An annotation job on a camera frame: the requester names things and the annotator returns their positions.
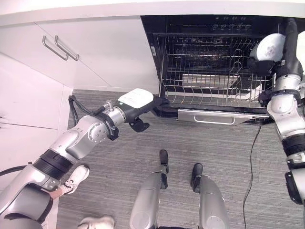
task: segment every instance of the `white cabinet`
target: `white cabinet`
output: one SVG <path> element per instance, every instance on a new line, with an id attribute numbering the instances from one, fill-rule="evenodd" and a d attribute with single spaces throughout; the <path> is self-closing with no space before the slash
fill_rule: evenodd
<path id="1" fill-rule="evenodd" d="M 71 88 L 91 85 L 109 86 L 80 61 L 71 58 L 64 61 L 50 51 L 42 44 L 44 35 L 46 35 L 46 43 L 64 55 L 55 46 L 54 37 L 48 35 L 35 23 L 0 27 L 0 52 Z"/>
<path id="2" fill-rule="evenodd" d="M 57 130 L 0 124 L 0 171 L 33 163 L 56 140 Z M 17 175 L 17 172 L 0 177 L 0 190 L 3 190 Z"/>
<path id="3" fill-rule="evenodd" d="M 61 83 L 3 54 L 0 82 L 0 123 L 58 128 Z"/>
<path id="4" fill-rule="evenodd" d="M 139 16 L 38 22 L 79 53 L 111 87 L 158 93 L 159 80 Z"/>

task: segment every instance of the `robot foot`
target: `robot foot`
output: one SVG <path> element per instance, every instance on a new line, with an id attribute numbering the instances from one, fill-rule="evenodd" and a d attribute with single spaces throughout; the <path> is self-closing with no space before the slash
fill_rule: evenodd
<path id="1" fill-rule="evenodd" d="M 160 164 L 166 166 L 166 174 L 169 172 L 168 168 L 168 155 L 165 149 L 160 150 L 159 152 Z M 161 189 L 167 189 L 167 176 L 165 173 L 161 174 Z"/>
<path id="2" fill-rule="evenodd" d="M 192 171 L 191 187 L 194 192 L 199 193 L 200 191 L 200 179 L 203 172 L 203 166 L 200 163 L 196 163 Z"/>

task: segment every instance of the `person's leg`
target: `person's leg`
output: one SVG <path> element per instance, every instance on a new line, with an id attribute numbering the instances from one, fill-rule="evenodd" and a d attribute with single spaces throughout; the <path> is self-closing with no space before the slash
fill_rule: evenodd
<path id="1" fill-rule="evenodd" d="M 51 198 L 56 199 L 62 195 L 75 192 L 78 185 L 88 177 L 89 173 L 90 169 L 87 166 L 78 166 L 63 185 L 60 185 L 57 190 L 49 193 Z"/>
<path id="2" fill-rule="evenodd" d="M 229 219 L 224 206 L 224 198 L 218 186 L 208 177 L 202 175 L 203 166 L 194 165 L 191 186 L 200 194 L 199 229 L 229 229 Z"/>

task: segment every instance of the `open dishwasher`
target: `open dishwasher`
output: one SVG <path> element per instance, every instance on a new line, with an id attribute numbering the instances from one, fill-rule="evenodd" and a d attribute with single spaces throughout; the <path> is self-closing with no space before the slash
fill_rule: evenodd
<path id="1" fill-rule="evenodd" d="M 156 111 L 183 121 L 237 125 L 272 122 L 261 94 L 274 74 L 255 73 L 250 52 L 267 35 L 284 33 L 282 17 L 167 15 L 141 17 L 157 68 L 159 96 L 169 104 Z M 304 19 L 296 19 L 299 31 Z"/>

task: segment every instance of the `metal rack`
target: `metal rack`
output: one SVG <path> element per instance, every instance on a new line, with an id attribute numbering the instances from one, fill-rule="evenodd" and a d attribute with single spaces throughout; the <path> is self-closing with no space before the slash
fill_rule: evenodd
<path id="1" fill-rule="evenodd" d="M 158 34 L 164 45 L 161 87 L 173 104 L 261 107 L 258 95 L 273 85 L 247 68 L 260 38 Z"/>

